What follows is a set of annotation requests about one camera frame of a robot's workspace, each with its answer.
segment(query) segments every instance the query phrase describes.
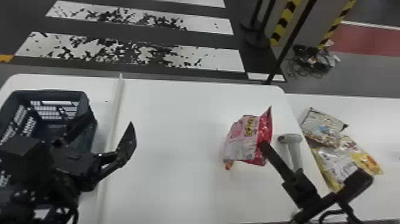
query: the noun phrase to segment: snack bag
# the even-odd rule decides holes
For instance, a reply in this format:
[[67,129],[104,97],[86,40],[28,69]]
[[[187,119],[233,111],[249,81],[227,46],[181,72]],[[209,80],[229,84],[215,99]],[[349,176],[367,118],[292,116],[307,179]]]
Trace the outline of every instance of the snack bag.
[[329,147],[339,147],[339,133],[348,125],[331,115],[313,109],[308,111],[307,116],[301,123],[301,129],[307,138]]
[[343,150],[320,147],[311,151],[326,184],[334,192],[340,191],[345,179],[358,169],[352,157]]
[[357,166],[362,168],[365,172],[371,175],[383,174],[382,168],[377,164],[374,158],[358,146],[349,136],[343,135],[340,138],[339,148],[348,153]]
[[265,166],[266,158],[257,145],[262,141],[269,143],[271,138],[271,107],[259,117],[243,115],[232,125],[225,141],[223,159],[225,169],[230,170],[235,160]]

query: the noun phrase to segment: white floor marking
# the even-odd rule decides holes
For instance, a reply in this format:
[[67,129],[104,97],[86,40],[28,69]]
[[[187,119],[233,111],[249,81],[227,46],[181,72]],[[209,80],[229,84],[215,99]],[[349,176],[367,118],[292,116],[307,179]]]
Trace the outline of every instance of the white floor marking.
[[[252,80],[267,80],[269,77],[269,74],[265,73],[247,73],[249,79]],[[286,82],[285,77],[282,74],[276,74],[273,79],[274,82]]]
[[397,30],[397,31],[400,30],[400,27],[398,27],[398,26],[386,26],[386,25],[379,25],[379,24],[372,24],[372,23],[359,23],[359,22],[346,21],[346,20],[343,20],[342,24],[369,27],[369,28],[378,28],[378,29],[385,29],[385,30]]
[[31,32],[16,56],[245,72],[238,50]]
[[47,17],[233,35],[229,19],[57,1]]
[[177,2],[191,5],[205,5],[211,7],[225,8],[224,0],[157,0],[164,2]]

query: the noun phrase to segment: white table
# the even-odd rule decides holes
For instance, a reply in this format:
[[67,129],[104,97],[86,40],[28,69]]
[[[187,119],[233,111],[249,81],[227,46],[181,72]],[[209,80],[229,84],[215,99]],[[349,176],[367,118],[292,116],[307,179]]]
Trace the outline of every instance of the white table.
[[362,220],[400,218],[400,99],[287,95],[296,117],[309,107],[349,124],[351,136],[381,165],[384,174],[357,197],[351,206]]
[[[97,141],[106,139],[111,122],[117,122],[117,140],[129,121],[135,124],[136,152],[105,182],[103,208],[98,207],[101,193],[84,195],[80,223],[95,223],[97,218],[102,223],[254,223],[290,219],[296,206],[270,164],[257,167],[236,163],[228,172],[220,151],[233,122],[243,114],[262,114],[270,105],[272,145],[278,151],[279,135],[301,133],[280,88],[125,80],[119,119],[109,121],[110,104],[105,101],[112,99],[116,82],[21,74],[11,77],[0,92],[3,102],[16,89],[85,91],[99,120]],[[324,180],[305,142],[301,150],[305,173],[320,193],[326,194]]]
[[[92,224],[97,219],[104,224],[288,220],[295,206],[271,165],[259,168],[237,163],[234,170],[225,172],[216,150],[232,122],[242,114],[261,114],[273,104],[273,145],[282,153],[277,135],[299,133],[299,127],[280,89],[150,80],[125,83],[114,139],[119,140],[132,120],[138,148],[128,165],[104,182],[103,208],[98,207],[99,192],[83,195],[80,223]],[[104,146],[113,122],[109,117],[116,84],[117,79],[23,74],[10,78],[0,90],[0,103],[16,89],[83,90],[99,122],[95,145]],[[352,202],[357,216],[363,220],[399,218],[400,144],[396,128],[400,125],[400,99],[294,94],[287,94],[287,98],[298,118],[308,107],[315,107],[349,123],[345,132],[382,166],[385,174],[377,176],[373,186]],[[309,148],[304,143],[301,147],[305,173],[319,193],[326,194]]]

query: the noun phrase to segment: tangled wires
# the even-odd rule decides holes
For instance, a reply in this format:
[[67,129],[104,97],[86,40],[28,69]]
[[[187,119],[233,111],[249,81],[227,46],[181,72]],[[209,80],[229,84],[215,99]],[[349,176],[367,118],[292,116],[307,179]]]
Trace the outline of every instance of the tangled wires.
[[294,46],[295,55],[287,58],[286,74],[289,77],[312,76],[322,78],[331,68],[332,55],[316,48]]

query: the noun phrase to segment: red snack bag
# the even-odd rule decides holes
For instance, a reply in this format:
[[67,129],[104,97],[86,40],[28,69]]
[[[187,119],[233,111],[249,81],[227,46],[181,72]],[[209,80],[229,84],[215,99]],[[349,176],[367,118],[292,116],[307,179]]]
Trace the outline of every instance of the red snack bag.
[[271,107],[259,117],[243,115],[232,125],[225,141],[223,159],[225,168],[229,170],[234,161],[265,166],[266,158],[263,157],[257,145],[262,141],[270,143],[271,138]]

